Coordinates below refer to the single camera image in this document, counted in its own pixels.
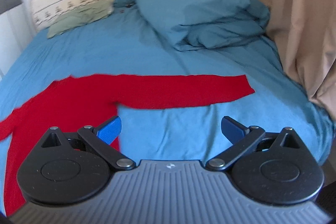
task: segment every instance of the bed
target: bed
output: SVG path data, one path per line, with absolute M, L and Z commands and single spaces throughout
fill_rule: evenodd
M 34 3 L 46 5 L 42 0 Z M 37 7 L 35 11 L 45 13 Z M 229 115 L 268 132 L 291 126 L 320 164 L 326 160 L 335 125 L 324 109 L 308 101 L 300 85 L 286 77 L 271 40 L 257 35 L 233 46 L 177 50 L 143 14 L 137 4 L 115 8 L 107 18 L 51 39 L 42 26 L 0 82 L 0 121 L 69 75 L 246 75 L 255 93 L 229 103 L 164 110 L 120 105 L 121 152 L 137 163 L 141 159 L 205 162 L 231 146 L 220 129 L 221 118 Z M 0 143 L 2 188 L 10 142 L 9 136 Z

